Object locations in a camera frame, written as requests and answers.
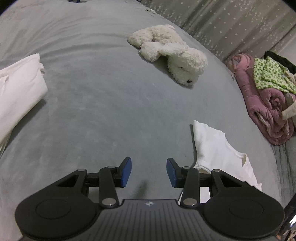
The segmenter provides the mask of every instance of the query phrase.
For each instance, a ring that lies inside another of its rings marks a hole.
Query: black mechanical arm
[[[78,169],[23,200],[15,211],[22,241],[166,241],[166,240],[277,240],[284,219],[281,205],[270,196],[222,170],[211,174],[166,163],[176,199],[132,200],[120,204],[116,187],[125,187],[131,159],[98,173]],[[88,198],[99,186],[99,203]],[[211,199],[200,204],[200,187]]]

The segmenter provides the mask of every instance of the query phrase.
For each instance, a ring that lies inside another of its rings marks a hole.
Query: circular pad
[[[36,213],[42,218],[56,219],[67,215],[70,210],[71,207],[66,201],[52,199],[39,203]]]
[[[260,239],[279,230],[284,210],[275,199],[254,187],[226,188],[205,204],[204,217],[226,236]]]
[[[88,228],[96,217],[95,204],[85,196],[50,199],[30,196],[15,211],[22,233],[33,239],[65,239]]]

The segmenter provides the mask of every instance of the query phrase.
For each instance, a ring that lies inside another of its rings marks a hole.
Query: green patterned cloth
[[[296,86],[285,75],[289,70],[271,57],[255,58],[254,81],[257,89],[275,88],[284,93],[296,94]]]

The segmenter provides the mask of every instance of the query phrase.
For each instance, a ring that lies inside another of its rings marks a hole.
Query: white cloth
[[[293,124],[296,127],[296,102],[290,93],[285,94],[288,108],[281,112],[283,120],[292,118]]]
[[[208,173],[211,173],[213,169],[220,169],[262,190],[261,183],[258,184],[253,173],[248,156],[236,151],[226,140],[224,132],[195,120],[193,133],[197,151],[194,168],[200,172],[206,171]],[[200,188],[200,203],[207,202],[209,199],[209,188]]]
[[[47,93],[39,61],[33,54],[0,70],[0,157],[12,129]]]

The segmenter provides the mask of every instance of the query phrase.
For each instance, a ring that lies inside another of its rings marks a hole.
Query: clothing pile
[[[296,126],[296,66],[271,51],[265,52],[264,59],[238,54],[227,66],[263,136],[274,145],[290,139]]]
[[[224,132],[195,120],[193,135],[197,150],[194,168],[202,173],[211,173],[213,169],[223,170],[262,191],[262,183],[257,182],[248,156],[235,150],[227,141]],[[200,203],[205,203],[209,199],[209,188],[200,187]]]

